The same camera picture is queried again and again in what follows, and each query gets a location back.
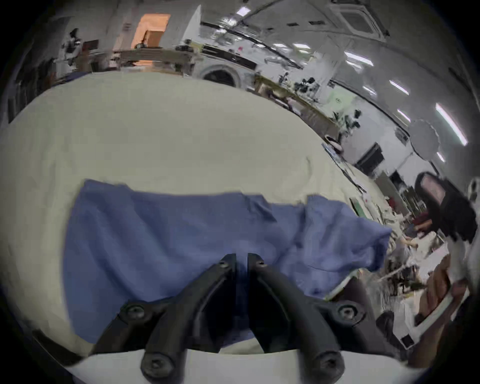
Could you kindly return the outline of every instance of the blue towel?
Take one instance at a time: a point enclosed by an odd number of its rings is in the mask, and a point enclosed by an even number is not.
[[[236,253],[236,310],[245,317],[247,253],[323,297],[350,271],[378,269],[390,231],[318,195],[306,204],[270,204],[259,195],[176,196],[87,180],[65,239],[68,313],[75,332],[95,343],[127,300],[175,296]]]

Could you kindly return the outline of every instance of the person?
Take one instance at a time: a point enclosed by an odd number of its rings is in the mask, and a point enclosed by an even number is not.
[[[432,223],[428,211],[422,212],[412,220],[411,224],[404,230],[404,233],[411,238],[416,238],[419,232],[423,232],[425,236],[430,232],[429,229],[432,227]]]
[[[460,280],[450,285],[447,269],[450,266],[450,255],[445,256],[434,269],[427,281],[427,288],[420,297],[419,313],[415,316],[418,325],[430,315],[442,302],[451,288],[452,303],[447,307],[437,321],[422,335],[420,342],[414,347],[409,359],[409,366],[427,368],[434,361],[441,339],[450,331],[450,317],[459,307],[467,289],[466,280]]]

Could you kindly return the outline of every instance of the doorway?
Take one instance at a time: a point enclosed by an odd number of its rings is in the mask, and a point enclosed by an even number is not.
[[[135,48],[140,43],[145,44],[148,48],[159,47],[169,18],[168,13],[146,13],[143,15],[133,36],[131,48]]]

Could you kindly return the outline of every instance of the black bolt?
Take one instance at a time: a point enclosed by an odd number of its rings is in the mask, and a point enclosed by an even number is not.
[[[144,375],[152,379],[169,377],[174,371],[172,360],[161,353],[145,354],[141,368]]]
[[[130,320],[140,320],[145,316],[145,310],[140,305],[133,305],[127,310],[127,316]]]
[[[345,305],[338,310],[338,313],[345,320],[353,320],[355,318],[356,310],[351,305]]]

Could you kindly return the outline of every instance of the ceiling light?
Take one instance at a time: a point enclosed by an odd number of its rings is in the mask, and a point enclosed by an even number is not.
[[[345,60],[345,62],[346,62],[348,65],[351,65],[352,67],[355,67],[355,68],[358,68],[358,69],[362,69],[362,68],[363,68],[360,64],[354,63],[354,62],[352,62],[352,61]]]
[[[408,117],[405,113],[403,113],[403,112],[402,112],[401,110],[399,110],[399,109],[397,109],[397,112],[398,112],[400,115],[402,115],[402,116],[405,118],[405,120],[407,120],[407,121],[410,123],[410,121],[411,121],[411,120],[410,120],[410,117]]]
[[[376,95],[377,95],[377,93],[376,93],[373,89],[371,89],[371,88],[369,88],[369,87],[363,86],[363,89],[366,90],[366,91],[367,91],[370,95],[372,95],[372,96],[376,96]]]
[[[227,17],[225,17],[222,21],[223,21],[223,23],[225,23],[226,25],[229,25],[231,27],[237,25],[237,23],[238,23],[238,21],[235,20],[234,18],[229,19]]]
[[[310,49],[310,47],[306,44],[293,43],[293,45],[297,48]]]
[[[443,162],[445,162],[445,159],[444,157],[442,156],[442,154],[440,152],[437,152],[437,156],[440,158],[440,160],[442,160]]]
[[[408,93],[408,91],[407,91],[404,87],[402,87],[402,86],[401,86],[400,84],[398,84],[398,83],[395,83],[393,80],[390,80],[390,84],[393,85],[395,88],[398,88],[398,89],[399,89],[400,91],[402,91],[403,93],[406,93],[407,95],[410,95],[410,94]]]
[[[237,15],[245,16],[248,12],[250,12],[250,9],[249,9],[249,8],[247,8],[247,7],[241,7],[241,8],[237,11]]]
[[[347,55],[347,57],[350,57],[351,59],[361,61],[362,63],[371,65],[373,67],[373,63],[369,59],[367,59],[363,56],[355,55],[355,54],[347,52],[347,51],[345,51],[345,54]]]
[[[448,115],[448,113],[445,112],[445,110],[440,106],[440,104],[435,105],[435,109],[442,115],[442,117],[445,119],[445,121],[450,125],[452,128],[453,132],[458,136],[460,141],[462,142],[462,145],[465,146],[468,144],[467,138],[465,135],[462,133],[460,128],[455,124],[453,119]]]

